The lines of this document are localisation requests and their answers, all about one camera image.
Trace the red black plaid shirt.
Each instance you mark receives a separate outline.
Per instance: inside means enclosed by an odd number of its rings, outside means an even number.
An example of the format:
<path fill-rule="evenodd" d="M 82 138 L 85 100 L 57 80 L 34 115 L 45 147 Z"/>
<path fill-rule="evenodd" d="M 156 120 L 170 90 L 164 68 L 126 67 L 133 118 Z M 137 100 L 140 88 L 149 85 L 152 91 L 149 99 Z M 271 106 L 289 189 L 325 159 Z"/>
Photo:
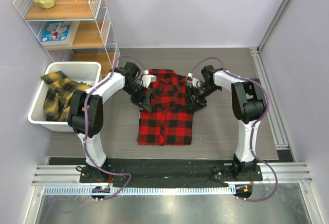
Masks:
<path fill-rule="evenodd" d="M 150 69 L 151 112 L 139 113 L 139 145 L 190 145 L 193 111 L 186 109 L 187 78 L 168 69 Z"/>

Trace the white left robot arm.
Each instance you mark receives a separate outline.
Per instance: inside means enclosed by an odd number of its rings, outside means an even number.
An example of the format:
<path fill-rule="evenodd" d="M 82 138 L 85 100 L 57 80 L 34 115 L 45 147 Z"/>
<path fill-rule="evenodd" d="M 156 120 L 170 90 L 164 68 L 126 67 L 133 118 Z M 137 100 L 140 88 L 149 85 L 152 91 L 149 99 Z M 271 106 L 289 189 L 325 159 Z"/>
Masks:
<path fill-rule="evenodd" d="M 151 84 L 156 76 L 149 70 L 127 62 L 116 67 L 98 84 L 87 90 L 76 90 L 70 100 L 68 125 L 79 137 L 85 152 L 85 166 L 77 166 L 81 183 L 105 182 L 112 176 L 103 150 L 100 132 L 104 123 L 103 105 L 117 91 L 123 90 L 131 102 L 142 110 L 151 111 Z"/>

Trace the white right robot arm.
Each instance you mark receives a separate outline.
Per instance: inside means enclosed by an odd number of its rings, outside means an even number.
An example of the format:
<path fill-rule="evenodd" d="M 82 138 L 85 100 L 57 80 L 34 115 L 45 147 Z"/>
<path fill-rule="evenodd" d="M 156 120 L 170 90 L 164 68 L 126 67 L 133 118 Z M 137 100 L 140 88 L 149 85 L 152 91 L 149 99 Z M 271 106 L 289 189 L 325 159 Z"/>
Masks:
<path fill-rule="evenodd" d="M 248 180 L 257 171 L 254 147 L 261 119 L 268 112 L 264 89 L 258 79 L 239 77 L 225 69 L 205 66 L 201 70 L 203 81 L 192 73 L 187 75 L 186 109 L 196 112 L 207 106 L 206 97 L 217 90 L 231 93 L 232 111 L 238 120 L 239 133 L 232 166 L 215 167 L 218 181 L 225 179 Z"/>

